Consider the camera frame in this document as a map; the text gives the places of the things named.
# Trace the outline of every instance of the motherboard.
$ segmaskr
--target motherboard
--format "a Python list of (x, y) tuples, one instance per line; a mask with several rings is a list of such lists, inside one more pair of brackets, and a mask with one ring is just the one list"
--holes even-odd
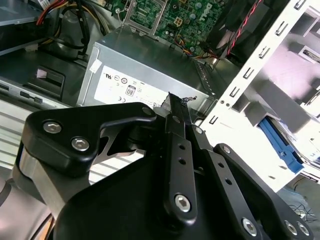
[(92, 0), (105, 7), (124, 24), (179, 45), (194, 56), (204, 52), (199, 46), (206, 41), (228, 0)]

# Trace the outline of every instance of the metal plate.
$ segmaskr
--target metal plate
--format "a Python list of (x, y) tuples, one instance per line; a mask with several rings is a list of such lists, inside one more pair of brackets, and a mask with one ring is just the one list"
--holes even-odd
[(19, 0), (1, 0), (0, 26), (33, 22), (37, 20), (40, 13)]
[[(0, 93), (9, 94), (44, 109), (61, 109), (76, 105), (85, 74), (84, 67), (63, 61), (44, 52), (26, 52), (24, 50), (0, 56), (0, 62)], [(25, 87), (30, 79), (36, 77), (40, 67), (52, 69), (65, 77), (61, 101)], [(30, 97), (24, 97), (25, 95), (21, 92), (29, 94)]]

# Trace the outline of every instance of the power supply label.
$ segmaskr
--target power supply label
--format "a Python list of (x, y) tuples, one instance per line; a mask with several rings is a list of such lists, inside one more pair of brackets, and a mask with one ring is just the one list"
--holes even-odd
[(141, 102), (160, 107), (168, 93), (108, 66), (103, 66), (94, 99), (105, 104)]

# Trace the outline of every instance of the green circuit board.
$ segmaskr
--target green circuit board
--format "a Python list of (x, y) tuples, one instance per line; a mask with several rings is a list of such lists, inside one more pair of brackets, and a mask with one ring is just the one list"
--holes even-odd
[[(110, 0), (106, 8), (115, 14), (117, 8), (124, 9), (126, 2), (127, 0)], [(155, 0), (135, 2), (130, 20), (151, 30), (161, 12), (160, 4)], [(185, 47), (193, 55), (202, 55), (199, 43), (207, 39), (227, 2), (228, 0), (168, 0), (154, 35), (172, 44), (175, 43), (176, 36), (181, 35)]]

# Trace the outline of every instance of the blue plastic latch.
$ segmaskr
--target blue plastic latch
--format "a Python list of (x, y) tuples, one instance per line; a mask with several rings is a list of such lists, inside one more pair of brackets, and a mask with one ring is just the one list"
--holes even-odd
[(304, 166), (299, 162), (299, 157), (297, 154), (295, 154), (296, 152), (294, 148), (279, 136), (279, 134), (275, 131), (275, 129), (267, 119), (263, 119), (258, 126), (262, 129), (266, 137), (269, 139), (274, 150), (285, 162), (288, 169), (290, 169), (291, 172), (295, 174), (299, 173), (304, 168)]

